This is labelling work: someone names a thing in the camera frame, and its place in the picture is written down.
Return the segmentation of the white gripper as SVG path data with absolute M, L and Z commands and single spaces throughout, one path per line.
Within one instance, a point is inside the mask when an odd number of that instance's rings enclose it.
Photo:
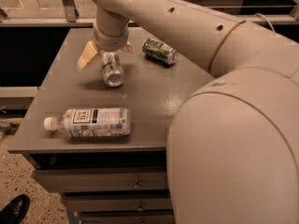
M 78 58 L 77 68 L 79 71 L 85 69 L 92 60 L 98 55 L 98 49 L 103 51 L 116 51 L 122 49 L 124 52 L 134 54 L 133 45 L 128 41 L 129 31 L 123 35 L 105 35 L 97 27 L 93 28 L 94 41 L 88 41 L 80 57 Z

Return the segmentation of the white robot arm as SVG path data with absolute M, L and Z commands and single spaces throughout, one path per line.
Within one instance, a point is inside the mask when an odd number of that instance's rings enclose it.
M 176 224 L 299 224 L 298 44 L 182 0 L 93 1 L 100 49 L 134 22 L 213 77 L 169 128 Z

